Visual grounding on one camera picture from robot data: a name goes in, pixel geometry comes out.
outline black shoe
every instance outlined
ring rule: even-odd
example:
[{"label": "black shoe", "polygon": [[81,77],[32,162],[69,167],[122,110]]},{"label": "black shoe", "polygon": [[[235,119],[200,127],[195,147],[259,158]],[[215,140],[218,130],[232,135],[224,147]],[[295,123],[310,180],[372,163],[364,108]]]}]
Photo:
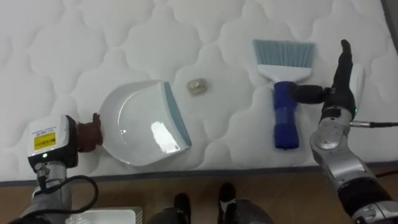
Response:
[{"label": "black shoe", "polygon": [[225,211],[221,207],[221,203],[233,201],[236,198],[235,187],[231,183],[225,183],[221,186],[218,194],[218,224],[224,223]]},{"label": "black shoe", "polygon": [[191,205],[187,194],[180,193],[174,197],[174,208],[184,214],[184,223],[191,224]]}]

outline small rock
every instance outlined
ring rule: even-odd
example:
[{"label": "small rock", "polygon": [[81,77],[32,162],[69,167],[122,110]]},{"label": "small rock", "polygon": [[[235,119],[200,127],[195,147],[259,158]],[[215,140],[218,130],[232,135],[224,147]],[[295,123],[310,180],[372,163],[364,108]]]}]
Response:
[{"label": "small rock", "polygon": [[187,84],[187,88],[191,94],[197,95],[199,93],[206,92],[207,83],[204,78],[198,78],[198,79],[189,81]]}]

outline trouser leg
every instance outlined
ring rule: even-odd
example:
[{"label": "trouser leg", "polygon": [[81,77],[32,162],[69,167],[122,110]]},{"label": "trouser leg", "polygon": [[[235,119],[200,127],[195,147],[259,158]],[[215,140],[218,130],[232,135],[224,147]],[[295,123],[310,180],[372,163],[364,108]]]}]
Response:
[{"label": "trouser leg", "polygon": [[246,199],[236,199],[228,205],[224,224],[273,224],[270,216],[260,207]]},{"label": "trouser leg", "polygon": [[188,219],[177,208],[165,208],[152,216],[147,224],[188,224]]}]

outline brush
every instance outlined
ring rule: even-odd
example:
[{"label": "brush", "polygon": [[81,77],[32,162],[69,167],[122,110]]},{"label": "brush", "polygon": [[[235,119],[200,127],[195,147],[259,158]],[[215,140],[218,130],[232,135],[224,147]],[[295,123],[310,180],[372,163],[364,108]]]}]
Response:
[{"label": "brush", "polygon": [[300,145],[294,118],[297,102],[290,96],[289,90],[295,82],[311,75],[315,44],[254,40],[253,46],[259,73],[275,83],[275,147],[296,149]]}]

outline shoe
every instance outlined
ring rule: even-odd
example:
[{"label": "shoe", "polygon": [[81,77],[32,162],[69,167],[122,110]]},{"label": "shoe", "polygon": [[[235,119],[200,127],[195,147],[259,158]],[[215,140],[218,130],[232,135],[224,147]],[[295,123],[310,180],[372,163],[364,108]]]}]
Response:
[{"label": "shoe", "polygon": [[218,194],[218,224],[224,223],[224,214],[227,206],[233,203],[236,198],[235,187],[231,183],[224,183]]},{"label": "shoe", "polygon": [[187,194],[180,193],[174,197],[174,208],[186,216],[187,224],[191,224],[191,205]]}]

